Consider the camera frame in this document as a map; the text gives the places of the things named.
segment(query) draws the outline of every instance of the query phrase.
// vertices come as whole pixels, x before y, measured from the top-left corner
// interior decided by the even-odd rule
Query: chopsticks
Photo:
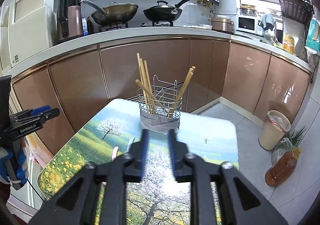
[[[146,107],[147,107],[148,112],[156,114],[156,108],[155,108],[155,106],[153,106],[154,105],[154,100],[156,100],[160,104],[161,107],[163,107],[163,106],[152,94],[147,61],[144,60],[144,62],[143,62],[143,60],[140,58],[139,53],[137,53],[137,59],[138,59],[138,65],[139,65],[139,72],[140,72],[141,81],[139,81],[137,79],[136,83],[137,83],[137,81],[140,82],[140,83],[137,83],[137,84],[143,90],[144,101],[146,103]]]
[[[161,102],[158,101],[157,98],[152,93],[147,61],[146,60],[143,61],[142,58],[140,58],[139,53],[137,53],[137,59],[138,59],[138,66],[139,66],[141,81],[137,79],[136,84],[139,85],[143,91],[143,96],[144,96],[144,101],[146,104],[147,111],[149,113],[156,115],[156,104],[157,104],[167,113],[167,117],[171,118],[176,107],[179,105],[179,102],[183,97],[183,94],[186,91],[189,85],[189,82],[193,76],[193,72],[196,68],[193,66],[189,69],[188,74],[184,80],[184,83],[172,104],[172,107],[169,108],[169,111],[167,111],[166,109],[164,109],[164,106],[161,104]]]
[[[178,92],[177,97],[174,100],[172,108],[169,110],[169,113],[167,115],[169,118],[172,117],[172,113],[174,112],[175,108],[178,106],[180,99],[183,97],[183,94],[184,94],[184,92],[186,91],[186,89],[187,89],[187,87],[189,85],[189,82],[190,82],[190,80],[191,80],[191,78],[193,76],[193,72],[194,72],[195,69],[196,69],[196,67],[194,67],[194,66],[189,69],[189,72],[188,72],[188,74],[186,76],[186,79],[184,80],[184,83],[183,83],[180,91]]]

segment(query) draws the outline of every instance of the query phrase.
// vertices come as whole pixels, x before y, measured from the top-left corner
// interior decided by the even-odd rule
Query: white countertop
[[[141,36],[156,36],[156,35],[194,35],[194,36],[209,36],[226,38],[235,41],[240,41],[247,44],[252,44],[257,47],[269,50],[271,54],[277,54],[288,58],[289,60],[297,63],[308,71],[312,72],[313,69],[310,65],[294,55],[285,52],[282,49],[265,44],[259,41],[255,41],[249,38],[230,35],[226,33],[221,33],[213,30],[198,29],[198,28],[184,28],[184,27],[140,27],[140,28],[124,28],[111,30],[101,33],[96,33],[89,36],[84,36],[81,38],[73,39],[65,43],[50,47],[44,51],[41,51],[26,60],[20,62],[9,71],[4,73],[4,75],[12,75],[12,77],[24,72],[25,70],[37,65],[38,63],[44,62],[52,57],[61,55],[65,52],[69,52],[74,49],[81,47],[94,45],[98,43],[103,43],[107,41],[121,40],[126,38],[134,38]]]

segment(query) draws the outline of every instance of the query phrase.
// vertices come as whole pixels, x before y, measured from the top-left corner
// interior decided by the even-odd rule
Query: towel
[[[263,24],[263,29],[265,30],[265,28],[267,27],[267,23],[271,24],[272,26],[274,25],[274,23],[276,22],[276,19],[268,14],[268,13],[265,13],[261,16],[261,18],[259,19],[259,21],[262,22]]]

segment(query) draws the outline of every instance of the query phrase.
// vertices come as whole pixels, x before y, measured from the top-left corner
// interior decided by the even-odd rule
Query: pan handle
[[[157,3],[158,3],[158,5],[159,5],[159,3],[164,3],[165,5],[168,5],[168,3],[166,1],[162,1],[162,0],[157,1]]]
[[[98,12],[100,12],[100,14],[102,14],[102,15],[107,14],[107,12],[106,12],[104,9],[100,8],[97,4],[93,3],[92,1],[89,1],[89,0],[79,0],[79,2],[80,2],[80,3],[86,3],[86,4],[88,4],[89,6],[95,8],[95,9],[96,9]]]
[[[182,0],[181,2],[175,4],[174,6],[176,7],[176,9],[178,9],[181,5],[183,5],[184,3],[191,1],[191,0]]]

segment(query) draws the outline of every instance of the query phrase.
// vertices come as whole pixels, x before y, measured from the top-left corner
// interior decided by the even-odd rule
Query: trash can
[[[267,113],[267,122],[259,137],[260,146],[266,150],[273,149],[290,129],[291,124],[286,116],[278,111],[269,111]]]

